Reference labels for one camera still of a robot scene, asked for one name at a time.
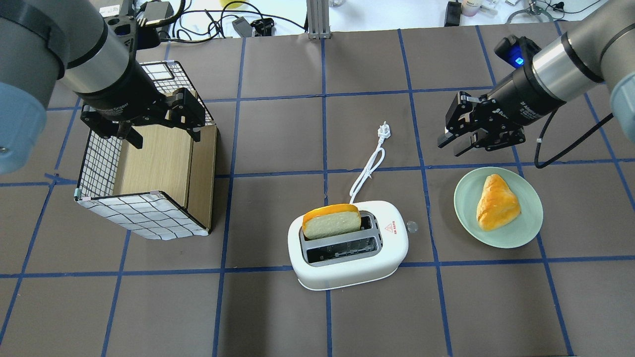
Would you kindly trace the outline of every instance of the wooden panel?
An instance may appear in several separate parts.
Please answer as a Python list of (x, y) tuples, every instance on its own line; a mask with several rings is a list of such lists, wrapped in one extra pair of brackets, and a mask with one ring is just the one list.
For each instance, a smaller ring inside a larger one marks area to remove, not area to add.
[(211, 228), (211, 205), (216, 163), (216, 125), (201, 129), (201, 141), (194, 142), (190, 169), (187, 211), (205, 227)]
[(158, 190), (187, 206), (192, 138), (185, 130), (161, 125), (135, 129), (144, 137), (144, 147), (123, 142), (114, 195)]

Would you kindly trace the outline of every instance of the wire mesh panel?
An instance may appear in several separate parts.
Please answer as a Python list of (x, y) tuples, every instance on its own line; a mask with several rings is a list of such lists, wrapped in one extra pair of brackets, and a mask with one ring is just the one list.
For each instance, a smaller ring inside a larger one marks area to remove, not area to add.
[(163, 192), (82, 199), (81, 206), (150, 239), (206, 236), (203, 228)]
[(111, 196), (120, 155), (120, 140), (104, 139), (90, 131), (76, 195), (82, 198)]
[[(187, 88), (196, 91), (192, 81), (187, 76), (181, 63), (178, 61), (145, 62), (141, 64), (148, 76), (154, 82), (154, 86), (162, 93), (172, 93), (179, 88)], [(197, 94), (198, 102), (205, 108), (205, 125), (214, 124), (214, 119), (205, 107), (203, 100)]]
[[(155, 87), (163, 93), (179, 88), (195, 91), (183, 67), (176, 61), (141, 64)], [(205, 108), (205, 125), (215, 125)], [(84, 152), (75, 200), (96, 214), (149, 239), (169, 240), (192, 235), (206, 236), (205, 227), (169, 195), (161, 191), (114, 195), (115, 179), (121, 157), (121, 140), (104, 139), (90, 131)]]

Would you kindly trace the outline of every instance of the box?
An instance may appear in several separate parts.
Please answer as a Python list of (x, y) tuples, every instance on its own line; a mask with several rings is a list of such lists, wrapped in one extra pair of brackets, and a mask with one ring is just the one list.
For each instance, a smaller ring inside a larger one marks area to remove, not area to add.
[[(142, 67), (159, 91), (185, 87), (196, 92), (176, 61)], [(149, 239), (208, 235), (218, 130), (205, 110), (200, 142), (181, 129), (135, 127), (144, 136), (144, 148), (137, 150), (125, 141), (104, 139), (91, 131), (75, 201)]]

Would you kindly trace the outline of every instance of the white power cord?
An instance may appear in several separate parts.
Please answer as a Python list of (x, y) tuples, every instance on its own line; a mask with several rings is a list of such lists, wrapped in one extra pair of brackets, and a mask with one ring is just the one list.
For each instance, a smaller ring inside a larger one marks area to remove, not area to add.
[[(370, 156), (370, 159), (368, 159), (366, 166), (364, 166), (364, 169), (361, 171), (361, 173), (359, 174), (359, 177), (357, 178), (357, 180), (355, 180), (355, 183), (353, 184), (353, 186), (351, 187), (351, 190), (349, 191), (349, 196), (351, 197), (351, 202), (349, 202), (350, 204), (352, 204), (355, 201), (355, 196), (357, 196), (357, 193), (359, 192), (361, 187), (364, 185), (364, 182), (366, 182), (366, 179), (370, 177), (370, 174), (373, 173), (373, 171), (375, 171), (375, 169), (378, 168), (379, 165), (382, 164), (382, 161), (384, 160), (384, 156), (386, 156), (386, 151), (382, 147), (382, 144), (384, 143), (384, 140), (391, 137), (391, 127), (388, 126), (388, 124), (386, 124), (385, 121), (377, 130), (377, 136), (379, 137), (379, 142), (377, 143), (377, 148), (375, 149), (375, 152), (373, 152), (373, 154)], [(382, 153), (382, 155), (379, 157), (379, 161), (377, 161), (377, 163), (375, 164), (377, 155), (380, 152)]]

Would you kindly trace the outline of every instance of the green plate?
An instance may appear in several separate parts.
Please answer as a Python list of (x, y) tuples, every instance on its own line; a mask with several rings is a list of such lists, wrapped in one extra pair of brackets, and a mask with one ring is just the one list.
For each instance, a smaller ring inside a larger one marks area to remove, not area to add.
[[(499, 174), (518, 197), (521, 213), (501, 228), (486, 232), (476, 220), (487, 176)], [(542, 226), (542, 203), (533, 187), (519, 175), (498, 167), (482, 167), (463, 176), (454, 190), (454, 210), (463, 227), (476, 239), (497, 248), (516, 248), (529, 243)]]

